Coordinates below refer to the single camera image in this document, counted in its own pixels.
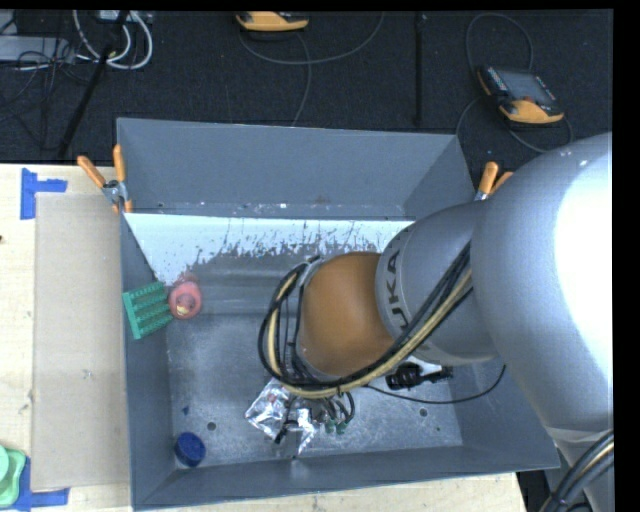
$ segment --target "white cable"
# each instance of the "white cable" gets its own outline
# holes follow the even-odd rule
[[[76,9],[72,10],[72,14],[73,14],[73,20],[76,26],[76,30],[78,31],[78,34],[80,35],[80,39],[82,39],[82,43],[86,46],[87,50],[89,50],[89,52],[96,57],[97,59],[100,58],[100,55],[98,54],[98,52],[95,51],[95,49],[89,44],[89,41],[87,40],[87,38],[85,37],[84,33],[82,32],[82,29],[80,28],[80,21],[78,20],[78,11]],[[107,59],[107,65],[109,67],[112,67],[114,69],[122,69],[122,70],[134,70],[134,69],[140,69],[143,66],[146,66],[148,64],[148,62],[151,60],[151,56],[153,55],[153,38],[151,36],[151,31],[149,30],[149,27],[147,26],[147,24],[142,20],[142,18],[138,15],[137,12],[132,11],[130,13],[131,18],[140,25],[140,27],[142,27],[142,30],[145,33],[145,37],[147,39],[147,45],[148,45],[148,50],[147,50],[147,54],[145,55],[144,59],[142,59],[140,62],[136,63],[136,64],[119,64],[117,61],[121,60],[122,58],[124,58],[130,51],[131,49],[131,34],[129,33],[129,30],[127,29],[126,26],[122,26],[125,35],[127,37],[127,46],[124,49],[124,51],[120,54],[117,55],[115,57],[112,57],[110,59]],[[81,59],[85,59],[85,60],[93,60],[90,57],[86,57],[84,55],[77,55],[77,57],[81,58]]]
[[[80,55],[80,54],[77,54],[76,57],[82,60],[90,60],[92,62],[98,62],[98,60],[100,60],[100,54],[93,49],[93,46],[91,46],[91,44],[89,44],[89,40],[87,39],[87,37],[84,35],[84,32],[80,28],[80,20],[78,19],[78,10],[73,9],[71,11],[71,14],[73,15],[73,22],[76,26],[76,30],[78,31],[78,35],[80,36],[80,39],[82,39],[82,44],[86,46],[87,50],[89,50],[89,52],[95,57],[95,59],[92,59],[91,57],[87,57],[86,55]],[[122,59],[127,55],[127,53],[129,53],[129,50],[131,49],[131,34],[129,33],[129,29],[125,25],[122,26],[122,29],[124,30],[124,34],[127,37],[127,46],[120,55],[116,55],[115,57],[108,59],[107,63],[115,62]]]

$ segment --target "black cable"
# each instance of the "black cable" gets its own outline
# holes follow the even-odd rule
[[[349,407],[351,408],[346,420],[346,422],[349,423],[356,415],[356,402],[353,399],[353,395],[349,391],[347,391],[345,395],[347,395],[347,400],[349,400]]]
[[[579,494],[588,487],[591,482],[600,478],[604,473],[609,471],[613,467],[614,453],[613,448],[602,459],[598,460],[592,466],[582,473],[574,484],[569,488],[567,494],[560,496],[560,500],[567,504],[572,503],[579,496]],[[556,510],[558,512],[566,512],[568,505],[559,505]]]
[[[544,512],[556,512],[558,506],[562,504],[562,500],[569,493],[571,487],[580,478],[590,464],[613,443],[613,430],[605,433],[578,459],[573,467],[567,472],[560,484],[554,492],[551,493],[547,501],[542,507]]]
[[[586,501],[583,501],[581,503],[571,505],[567,512],[593,512],[593,509],[591,508],[591,505],[589,505]]]
[[[504,377],[504,373],[507,369],[507,365],[503,365],[502,366],[502,370],[500,370],[500,375],[498,375],[498,378],[496,379],[496,381],[487,389],[485,389],[484,391],[475,394],[475,395],[471,395],[471,396],[467,396],[464,398],[456,398],[454,400],[443,400],[443,401],[437,401],[437,400],[423,400],[421,398],[414,398],[411,396],[404,396],[404,395],[398,395],[396,393],[390,393],[388,391],[385,391],[383,389],[380,388],[376,388],[375,386],[372,386],[371,384],[366,384],[365,386],[363,386],[364,388],[367,389],[372,389],[373,391],[377,391],[378,393],[382,393],[383,395],[387,395],[387,396],[392,396],[394,398],[401,398],[403,400],[409,400],[410,402],[417,402],[419,404],[426,404],[426,405],[449,405],[449,404],[459,404],[462,402],[469,402],[470,400],[475,400],[476,398],[481,398],[487,394],[489,394],[491,391],[493,391],[498,384],[500,384],[500,381],[502,380],[502,377]]]
[[[314,60],[310,60],[310,59],[307,59],[307,60],[280,60],[280,59],[273,59],[271,57],[267,57],[266,55],[262,55],[261,53],[256,52],[249,45],[247,45],[245,39],[242,37],[242,32],[241,31],[238,32],[238,36],[240,38],[240,42],[242,43],[242,46],[244,46],[247,49],[247,51],[249,51],[249,53],[251,53],[252,55],[255,55],[256,57],[258,57],[260,59],[266,60],[267,62],[272,62],[274,64],[289,65],[289,66],[306,66],[306,65],[310,65],[310,64],[325,64],[327,62],[333,62],[335,60],[339,60],[339,59],[343,59],[345,57],[348,57],[349,55],[353,55],[354,53],[356,53],[359,50],[361,50],[362,48],[364,48],[369,43],[369,41],[371,41],[375,37],[375,35],[378,33],[378,31],[380,30],[380,27],[382,26],[382,22],[384,20],[384,17],[385,17],[385,13],[383,11],[380,14],[380,20],[378,21],[378,24],[373,29],[373,31],[371,32],[369,37],[367,37],[358,46],[356,46],[355,48],[349,50],[348,52],[342,53],[340,55],[333,55],[331,57],[325,57],[325,58],[322,58],[322,59],[314,59]]]
[[[304,89],[304,95],[302,96],[302,101],[300,102],[300,106],[298,107],[298,111],[296,112],[295,117],[293,118],[293,122],[291,126],[295,126],[300,119],[300,114],[302,114],[302,109],[304,109],[304,105],[307,102],[307,97],[309,96],[309,91],[311,90],[311,69],[313,66],[311,65],[311,54],[309,53],[309,48],[307,47],[307,43],[305,43],[304,39],[300,34],[296,34],[298,36],[298,40],[302,44],[302,48],[304,49],[304,54],[307,57],[307,85]]]
[[[1,27],[0,27],[0,35],[4,33],[5,30],[7,30],[11,25],[13,25],[16,22],[16,11],[15,9],[12,11],[11,13],[11,18],[9,18],[9,21],[5,22]]]
[[[69,149],[69,145],[71,144],[71,141],[73,140],[76,130],[80,125],[80,121],[82,120],[82,117],[87,108],[87,105],[89,104],[89,100],[93,95],[93,91],[98,85],[98,81],[102,77],[102,73],[104,72],[107,65],[107,59],[109,58],[111,51],[115,47],[118,34],[120,33],[120,30],[122,29],[128,15],[129,15],[129,10],[127,9],[122,9],[118,12],[118,17],[116,18],[114,26],[112,27],[112,30],[109,31],[109,36],[110,36],[109,41],[102,49],[102,54],[100,55],[100,61],[98,62],[98,65],[94,70],[93,75],[91,75],[91,80],[89,81],[89,84],[85,89],[85,93],[82,96],[80,103],[78,104],[78,107],[76,108],[73,114],[73,117],[71,118],[71,121],[69,122],[69,125],[67,126],[67,129],[64,132],[64,135],[62,136],[62,140],[60,142],[59,150],[58,150],[59,160],[64,160],[65,155],[67,154],[67,149]]]
[[[527,66],[527,69],[531,71],[531,69],[533,68],[533,42],[531,41],[531,38],[529,37],[529,34],[527,34],[527,31],[524,29],[524,27],[514,19],[510,18],[509,16],[506,16],[505,14],[500,14],[497,12],[484,12],[482,14],[478,14],[475,18],[471,20],[471,23],[469,23],[469,26],[467,27],[467,31],[465,34],[464,48],[467,56],[467,63],[469,64],[469,69],[471,70],[471,73],[473,74],[475,71],[475,67],[473,65],[473,62],[471,61],[471,44],[469,42],[471,29],[478,22],[478,20],[480,20],[481,18],[487,18],[487,17],[502,18],[508,21],[509,23],[515,25],[520,30],[520,32],[522,32],[522,35],[524,35],[525,39],[527,40],[527,45],[529,47],[529,64]]]

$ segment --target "green object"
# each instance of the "green object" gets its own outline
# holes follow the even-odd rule
[[[0,507],[10,507],[20,495],[20,475],[27,456],[0,446]]]
[[[124,292],[122,300],[136,340],[161,329],[173,320],[167,292],[159,281]]]

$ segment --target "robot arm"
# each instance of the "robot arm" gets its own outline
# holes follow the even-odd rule
[[[611,144],[542,155],[490,200],[416,222],[377,272],[397,335],[470,242],[473,292],[414,355],[456,366],[499,354],[571,465],[613,427]],[[612,482],[587,489],[594,510],[613,510]]]
[[[585,484],[592,508],[612,511],[611,144],[604,134],[548,152],[488,200],[416,221],[382,254],[294,269],[261,329],[263,365],[292,394],[321,400],[410,355],[447,368],[500,357],[574,467],[559,490]],[[275,338],[298,280],[295,378]],[[545,512],[566,510],[561,499]]]

